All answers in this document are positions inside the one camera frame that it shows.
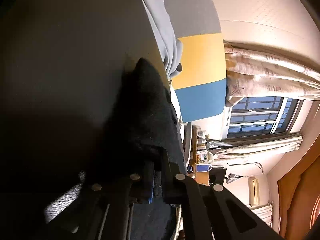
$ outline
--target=yellow stripe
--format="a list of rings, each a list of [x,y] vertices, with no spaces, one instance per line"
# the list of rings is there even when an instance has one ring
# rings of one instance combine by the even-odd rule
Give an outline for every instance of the yellow stripe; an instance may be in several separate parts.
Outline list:
[[[174,89],[215,82],[226,77],[221,33],[179,38],[183,43],[182,72],[172,79]]]

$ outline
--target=bed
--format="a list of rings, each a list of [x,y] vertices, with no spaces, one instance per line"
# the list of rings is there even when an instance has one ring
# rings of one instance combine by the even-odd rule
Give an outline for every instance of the bed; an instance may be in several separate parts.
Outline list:
[[[219,18],[212,0],[154,2],[156,7],[150,0],[144,4],[162,58],[172,57],[171,69],[165,68],[172,81],[171,94],[176,94],[172,98],[178,100],[177,112],[181,111],[184,122],[221,114],[225,104],[226,66]],[[159,33],[164,41],[157,38]],[[163,43],[168,51],[165,56]]]

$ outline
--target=white sheet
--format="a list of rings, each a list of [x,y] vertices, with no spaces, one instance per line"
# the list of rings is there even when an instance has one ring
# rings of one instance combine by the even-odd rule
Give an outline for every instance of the white sheet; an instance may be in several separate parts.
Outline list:
[[[170,93],[171,93],[171,103],[172,103],[174,109],[176,110],[177,118],[182,121],[179,101],[178,101],[176,92],[174,91],[172,85],[170,85]],[[180,128],[180,134],[181,134],[181,139],[183,142],[183,139],[184,139],[184,125],[183,124],[181,125],[181,128]]]
[[[180,72],[177,67],[181,60],[183,45],[176,39],[170,17],[164,7],[164,0],[142,0],[146,9],[164,69],[170,80]]]

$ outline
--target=blue stripe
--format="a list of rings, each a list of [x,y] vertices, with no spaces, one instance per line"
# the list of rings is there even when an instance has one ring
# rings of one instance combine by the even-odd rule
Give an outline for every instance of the blue stripe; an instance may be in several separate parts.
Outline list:
[[[223,112],[227,79],[175,90],[183,122],[191,122]]]

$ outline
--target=gray cloth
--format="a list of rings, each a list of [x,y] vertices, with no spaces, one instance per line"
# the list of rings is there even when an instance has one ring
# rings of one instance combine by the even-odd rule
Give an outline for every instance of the gray cloth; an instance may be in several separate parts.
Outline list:
[[[183,44],[176,39],[164,0],[142,0],[160,51],[168,79],[178,75]]]

